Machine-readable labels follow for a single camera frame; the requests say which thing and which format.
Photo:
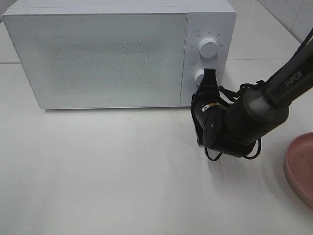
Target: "pink plate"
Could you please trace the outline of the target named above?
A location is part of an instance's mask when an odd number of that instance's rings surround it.
[[[285,175],[299,197],[313,208],[313,132],[296,137],[288,145]]]

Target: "microwave control panel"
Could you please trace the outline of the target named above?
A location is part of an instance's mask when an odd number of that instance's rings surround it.
[[[235,21],[233,11],[188,13],[181,106],[190,106],[204,68],[215,69],[221,83]]]

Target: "table surface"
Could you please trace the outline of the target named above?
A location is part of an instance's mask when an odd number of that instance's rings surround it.
[[[223,85],[266,80],[299,43],[256,0],[238,18]],[[252,161],[209,162],[187,108],[38,107],[0,23],[0,234],[311,235],[284,153],[312,131],[313,93],[263,137]]]

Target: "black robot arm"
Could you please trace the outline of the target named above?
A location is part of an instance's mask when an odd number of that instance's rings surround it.
[[[205,69],[204,77],[193,95],[191,114],[207,157],[216,161],[222,153],[254,159],[261,150],[261,137],[273,130],[289,115],[289,105],[313,86],[313,30],[295,55],[268,81],[256,85],[242,84],[235,93],[218,87],[215,70]],[[228,104],[219,94],[234,101]],[[253,157],[247,155],[258,141]],[[207,149],[220,152],[212,159]]]

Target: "power knob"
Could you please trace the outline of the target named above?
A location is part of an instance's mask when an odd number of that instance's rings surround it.
[[[197,86],[200,85],[200,83],[203,79],[203,76],[204,76],[204,70],[198,70],[194,73],[194,80],[195,80]]]
[[[211,58],[215,56],[218,48],[218,42],[212,37],[203,38],[199,43],[200,55],[204,58]]]

